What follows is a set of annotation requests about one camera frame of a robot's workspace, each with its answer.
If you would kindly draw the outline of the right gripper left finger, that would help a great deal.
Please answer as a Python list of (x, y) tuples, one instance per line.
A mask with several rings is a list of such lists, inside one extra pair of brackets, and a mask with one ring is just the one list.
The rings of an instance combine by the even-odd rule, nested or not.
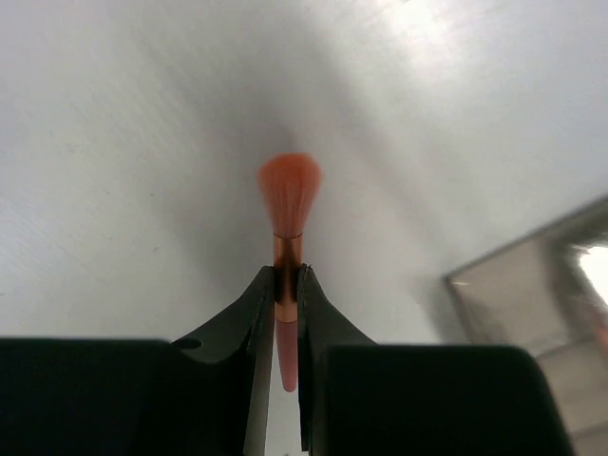
[(175, 341), (1, 341), (5, 455), (260, 455), (275, 275)]

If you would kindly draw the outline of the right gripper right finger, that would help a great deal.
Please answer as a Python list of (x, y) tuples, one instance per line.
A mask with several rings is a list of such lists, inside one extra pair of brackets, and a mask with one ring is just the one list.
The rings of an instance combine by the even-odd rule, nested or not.
[(548, 382), (506, 345), (380, 344), (298, 274), (300, 436), (311, 455), (571, 455)]

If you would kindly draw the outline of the round pink makeup brush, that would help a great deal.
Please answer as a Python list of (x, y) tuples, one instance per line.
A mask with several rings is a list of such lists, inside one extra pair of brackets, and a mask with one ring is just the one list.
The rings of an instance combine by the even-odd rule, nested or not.
[(321, 184), (318, 163), (308, 154), (274, 157), (258, 171), (257, 181), (273, 228), (275, 342), (282, 387), (298, 383), (296, 286), (303, 264), (303, 233)]

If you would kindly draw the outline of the left clear organizer bin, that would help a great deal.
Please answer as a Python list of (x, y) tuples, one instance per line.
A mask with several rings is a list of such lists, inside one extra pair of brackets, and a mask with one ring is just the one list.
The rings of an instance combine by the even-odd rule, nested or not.
[(444, 275), (466, 338), (539, 356), (588, 336), (569, 261), (575, 245), (606, 230), (601, 197)]

